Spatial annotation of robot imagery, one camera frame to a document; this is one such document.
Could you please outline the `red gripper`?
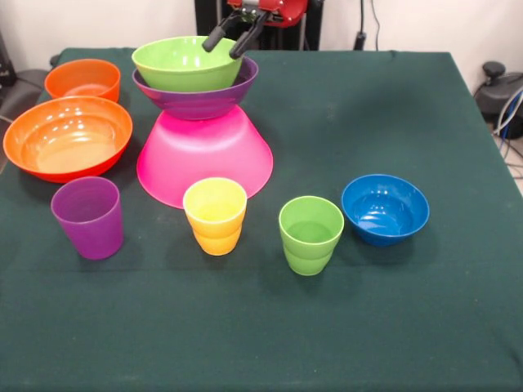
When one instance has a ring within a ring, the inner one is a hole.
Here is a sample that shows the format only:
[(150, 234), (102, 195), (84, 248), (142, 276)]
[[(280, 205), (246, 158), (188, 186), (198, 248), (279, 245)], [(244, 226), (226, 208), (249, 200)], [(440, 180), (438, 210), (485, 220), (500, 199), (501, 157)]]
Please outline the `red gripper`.
[(214, 50), (226, 36), (226, 31), (239, 22), (250, 23), (236, 44), (230, 49), (231, 59), (240, 58), (260, 35), (264, 25), (287, 28), (296, 25), (306, 13), (307, 0), (228, 0), (233, 11), (223, 18), (203, 41), (206, 52)]

